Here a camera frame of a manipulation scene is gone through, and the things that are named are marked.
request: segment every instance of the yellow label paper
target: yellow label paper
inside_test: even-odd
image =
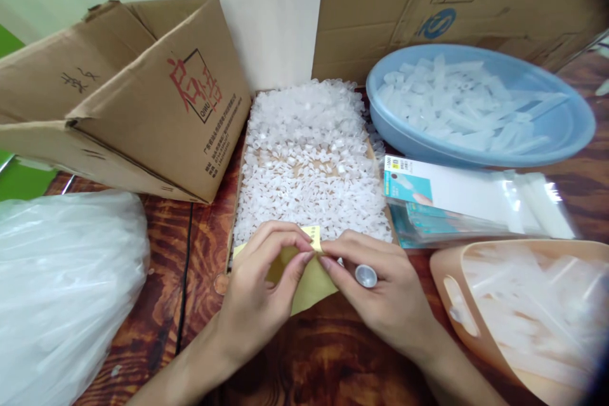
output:
[[[312,239],[311,247],[318,255],[324,255],[320,244],[320,227],[318,225],[302,227],[303,231]],[[233,251],[233,259],[239,255],[247,243],[237,246]],[[295,247],[284,247],[275,261],[271,264],[266,275],[266,280],[277,284],[290,260],[298,253]],[[332,283],[330,276],[319,263],[317,256],[313,257],[304,269],[303,277],[298,284],[294,302],[292,304],[292,315],[307,310],[318,301],[332,295],[338,290]]]

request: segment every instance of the white plastic bottle cap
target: white plastic bottle cap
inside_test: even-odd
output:
[[[355,278],[367,289],[374,287],[377,282],[376,272],[368,265],[358,266],[355,269]]]

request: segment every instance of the left hand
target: left hand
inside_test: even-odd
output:
[[[263,223],[233,260],[215,333],[225,354],[236,366],[254,357],[290,317],[296,287],[315,252],[311,238],[294,223]],[[299,254],[286,266],[277,284],[265,280],[283,247]]]

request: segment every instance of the fingernail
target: fingernail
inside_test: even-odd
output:
[[[324,256],[319,256],[319,263],[322,264],[324,270],[330,269],[330,261],[327,258],[325,258]]]
[[[315,251],[307,252],[305,255],[303,255],[303,262],[309,263],[314,255]]]

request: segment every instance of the wood grain surface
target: wood grain surface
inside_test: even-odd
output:
[[[567,65],[560,76],[587,98],[598,128],[593,142],[576,157],[539,171],[556,182],[582,236],[609,243],[609,97],[594,96],[596,88],[609,77],[609,60],[586,53]],[[225,286],[221,274],[237,202],[242,140],[243,136],[212,205],[191,206],[142,196],[152,246],[151,274],[134,310],[119,329],[99,376],[78,405],[126,402],[220,309],[221,289]],[[68,179],[60,173],[48,192],[61,193]],[[103,188],[76,178],[69,191]],[[457,340],[431,277],[429,256],[411,256],[410,260],[433,313]],[[185,271],[185,312],[181,316]],[[214,283],[220,293],[214,290]],[[177,348],[180,317],[183,328],[181,347]],[[471,354],[460,341],[457,343],[510,404],[542,404]],[[121,369],[113,377],[117,365]],[[208,395],[204,403],[419,405],[434,404],[434,400],[418,368],[378,340],[344,297],[334,294],[290,318],[254,360]]]
[[[47,195],[62,192],[70,175],[59,173]],[[107,187],[76,177],[69,192]],[[112,341],[110,354],[77,406],[122,405],[176,353],[182,279],[191,203],[141,195],[148,220],[150,269],[133,310]]]

